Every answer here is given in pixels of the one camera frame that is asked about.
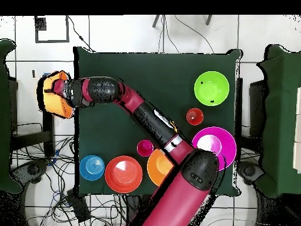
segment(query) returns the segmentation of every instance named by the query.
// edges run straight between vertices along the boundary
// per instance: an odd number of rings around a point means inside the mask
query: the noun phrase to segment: dark green tabletop
[[[78,47],[77,53],[80,78],[121,78],[174,120],[188,139],[192,140],[198,131],[211,126],[222,127],[233,134],[235,62],[240,57],[239,50],[220,55],[118,54],[90,53]],[[196,79],[206,71],[222,73],[230,84],[229,96],[215,107],[202,105],[193,92]],[[198,126],[186,121],[186,113],[193,107],[200,108],[204,114],[204,120]],[[107,165],[120,155],[134,157],[142,166],[143,180],[135,191],[129,193],[132,195],[152,194],[157,188],[146,170],[148,157],[141,157],[136,152],[137,143],[145,138],[149,138],[148,135],[115,104],[98,104],[79,110],[79,160],[87,155],[97,155]],[[232,186],[232,173],[231,165],[226,169],[217,194],[238,195],[238,190]],[[116,192],[109,188],[104,176],[97,181],[87,181],[80,176],[79,193]]]

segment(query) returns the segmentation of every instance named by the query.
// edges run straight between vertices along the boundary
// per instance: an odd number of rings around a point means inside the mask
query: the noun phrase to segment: green bowl
[[[206,106],[221,104],[229,94],[227,78],[216,71],[207,71],[195,82],[195,97]]]

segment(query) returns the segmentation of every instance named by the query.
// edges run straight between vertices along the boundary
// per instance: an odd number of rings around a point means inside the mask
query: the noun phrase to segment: white tile floor
[[[261,70],[256,63],[263,60],[265,48],[269,44],[281,44],[291,51],[301,50],[301,18],[293,15],[213,15],[209,26],[205,25],[207,15],[177,15],[178,19],[200,32],[210,42],[215,53],[224,54],[230,49],[239,48],[243,51],[240,62],[240,76],[243,78],[243,125],[250,124],[249,117],[249,84],[263,79]],[[97,52],[157,52],[162,24],[158,20],[156,28],[152,28],[155,15],[124,15],[124,16],[71,16],[75,30]],[[42,39],[60,39],[66,32],[61,16],[46,16],[48,31],[39,32]],[[197,33],[181,24],[174,15],[166,16],[168,35],[179,52],[212,53],[210,46]],[[12,77],[19,82],[18,89],[18,122],[42,122],[42,114],[38,111],[35,97],[35,87],[38,79],[44,73],[63,69],[73,75],[73,46],[87,47],[73,30],[69,21],[69,43],[36,44],[33,16],[0,16],[0,38],[16,41],[16,50],[8,54],[6,65]],[[177,53],[176,48],[165,34],[165,52]],[[28,125],[19,128],[19,133],[39,131],[38,125]],[[55,118],[55,139],[59,141],[71,137],[74,133],[73,120]],[[28,148],[29,152],[37,152],[36,148]],[[71,156],[69,147],[63,154]],[[24,162],[22,156],[13,160],[13,167]],[[74,171],[73,165],[66,169]],[[52,167],[47,170],[52,179],[53,189],[58,189],[57,177]],[[63,175],[66,190],[73,187],[73,175]],[[256,196],[253,187],[245,185],[237,176],[237,187],[241,195],[236,198],[218,197],[213,208],[209,211],[201,226],[254,226],[256,221]],[[49,210],[53,192],[46,175],[36,185],[31,184],[26,195],[27,218],[44,216]],[[101,203],[112,199],[109,195],[98,195]],[[96,217],[109,216],[112,202],[100,206],[95,195],[86,198],[87,204]],[[31,226],[38,226],[41,218],[29,220]],[[113,223],[119,225],[120,216],[114,218]],[[48,226],[70,226],[68,223],[53,223],[47,221]],[[104,223],[95,220],[92,226],[102,226]]]

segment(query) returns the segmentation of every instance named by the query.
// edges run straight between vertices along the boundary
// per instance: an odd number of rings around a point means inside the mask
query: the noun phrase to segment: red robot arm
[[[113,102],[133,116],[174,163],[173,169],[136,215],[130,226],[187,226],[202,205],[218,175],[214,153],[193,148],[177,126],[121,81],[93,77],[57,80],[51,91],[72,107]]]

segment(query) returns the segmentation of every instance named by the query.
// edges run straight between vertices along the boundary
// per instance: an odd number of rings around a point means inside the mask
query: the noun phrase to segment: small red cup
[[[199,108],[192,108],[187,112],[186,119],[191,125],[199,125],[202,123],[204,115]]]

